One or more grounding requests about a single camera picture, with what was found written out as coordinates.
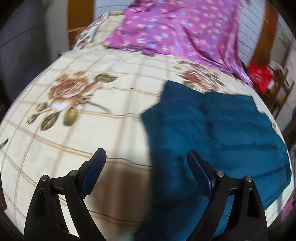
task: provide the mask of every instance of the bed sheet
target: bed sheet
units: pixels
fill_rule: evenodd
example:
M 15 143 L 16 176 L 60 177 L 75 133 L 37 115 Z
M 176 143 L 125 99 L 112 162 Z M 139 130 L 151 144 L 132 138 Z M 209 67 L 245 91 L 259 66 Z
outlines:
M 0 125 L 0 143 L 9 139 L 0 150 L 5 212 L 22 232 L 39 178 L 64 176 L 104 148 L 106 165 L 85 204 L 107 240 L 132 240 L 150 197 L 148 137 L 140 114 L 158 102 L 166 80 L 200 92 L 250 95 L 282 138 L 260 97 L 233 76 L 174 56 L 102 46 L 122 19 L 110 16 L 92 43 L 65 53 L 43 71 Z M 292 180 L 265 210 L 268 225 L 291 195 Z M 77 234 L 65 198 L 60 201 L 69 231 Z

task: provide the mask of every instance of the red cloth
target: red cloth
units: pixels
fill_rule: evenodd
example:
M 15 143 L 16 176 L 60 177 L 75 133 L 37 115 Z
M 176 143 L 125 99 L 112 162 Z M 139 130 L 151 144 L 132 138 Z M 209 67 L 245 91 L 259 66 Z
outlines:
M 259 67 L 255 63 L 250 63 L 247 69 L 247 75 L 253 81 L 254 89 L 261 94 L 265 94 L 269 82 L 272 80 L 272 74 L 268 69 L 268 65 Z

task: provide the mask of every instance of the teal fabric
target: teal fabric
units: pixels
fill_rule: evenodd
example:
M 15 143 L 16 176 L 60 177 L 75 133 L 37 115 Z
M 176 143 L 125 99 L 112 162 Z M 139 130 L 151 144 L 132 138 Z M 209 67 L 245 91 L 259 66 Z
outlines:
M 152 204 L 135 240 L 186 240 L 201 218 L 204 197 L 186 162 L 196 149 L 229 177 L 253 177 L 264 208 L 290 183 L 287 149 L 250 96 L 201 94 L 167 81 L 157 105 L 141 116 L 149 135 Z M 225 229 L 230 196 L 216 231 Z

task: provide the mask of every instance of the pink floral garment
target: pink floral garment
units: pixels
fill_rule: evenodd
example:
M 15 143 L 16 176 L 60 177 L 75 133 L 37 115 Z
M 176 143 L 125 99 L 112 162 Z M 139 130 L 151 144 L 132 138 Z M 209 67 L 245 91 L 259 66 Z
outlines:
M 135 0 L 104 45 L 189 59 L 252 87 L 238 56 L 241 8 L 240 0 Z

